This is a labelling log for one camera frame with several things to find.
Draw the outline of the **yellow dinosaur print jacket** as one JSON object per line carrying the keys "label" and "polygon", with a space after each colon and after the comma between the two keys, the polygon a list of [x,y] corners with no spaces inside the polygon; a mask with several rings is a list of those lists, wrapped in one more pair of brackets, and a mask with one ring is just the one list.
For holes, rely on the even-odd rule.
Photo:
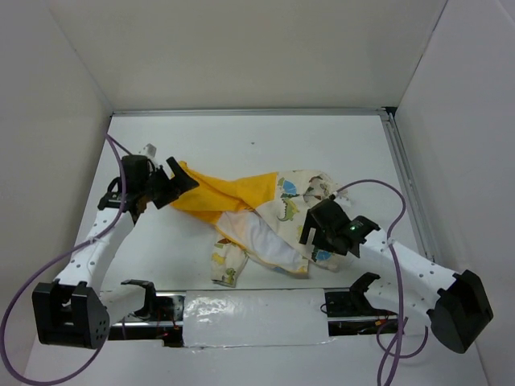
{"label": "yellow dinosaur print jacket", "polygon": [[235,287],[249,260],[298,278],[313,265],[339,270],[343,256],[299,242],[307,211],[341,187],[328,174],[287,170],[228,181],[180,166],[199,186],[172,205],[216,230],[214,283]]}

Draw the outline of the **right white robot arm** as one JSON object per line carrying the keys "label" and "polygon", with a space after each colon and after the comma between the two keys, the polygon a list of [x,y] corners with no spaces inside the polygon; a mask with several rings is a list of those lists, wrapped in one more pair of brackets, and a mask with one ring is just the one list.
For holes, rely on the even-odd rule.
{"label": "right white robot arm", "polygon": [[428,326],[455,353],[465,353],[493,319],[478,275],[470,270],[457,273],[427,260],[389,238],[372,220],[350,219],[331,199],[307,211],[300,242],[358,258],[356,269],[362,274],[351,286],[355,312],[402,312]]}

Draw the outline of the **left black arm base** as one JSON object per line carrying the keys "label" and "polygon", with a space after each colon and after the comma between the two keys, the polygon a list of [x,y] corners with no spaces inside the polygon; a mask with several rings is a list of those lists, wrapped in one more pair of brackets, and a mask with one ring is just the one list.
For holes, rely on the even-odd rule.
{"label": "left black arm base", "polygon": [[159,292],[151,281],[129,279],[106,290],[101,300],[110,317],[110,341],[156,340],[183,346],[185,293]]}

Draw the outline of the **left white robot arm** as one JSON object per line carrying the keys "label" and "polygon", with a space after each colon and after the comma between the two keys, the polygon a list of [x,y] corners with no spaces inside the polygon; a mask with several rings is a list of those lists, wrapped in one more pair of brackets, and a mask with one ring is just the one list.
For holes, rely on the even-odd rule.
{"label": "left white robot arm", "polygon": [[50,283],[39,283],[31,299],[42,344],[97,349],[110,327],[134,315],[151,320],[159,311],[152,281],[126,279],[113,289],[101,288],[125,238],[149,203],[160,209],[196,189],[195,181],[174,158],[171,175],[145,154],[122,157],[118,177],[108,185],[85,245]]}

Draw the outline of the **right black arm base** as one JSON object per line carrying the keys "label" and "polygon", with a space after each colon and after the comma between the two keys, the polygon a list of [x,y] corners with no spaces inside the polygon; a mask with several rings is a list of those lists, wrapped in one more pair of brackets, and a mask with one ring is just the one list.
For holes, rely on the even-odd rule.
{"label": "right black arm base", "polygon": [[319,310],[327,316],[330,337],[393,334],[397,315],[370,306],[362,294],[350,289],[326,289]]}

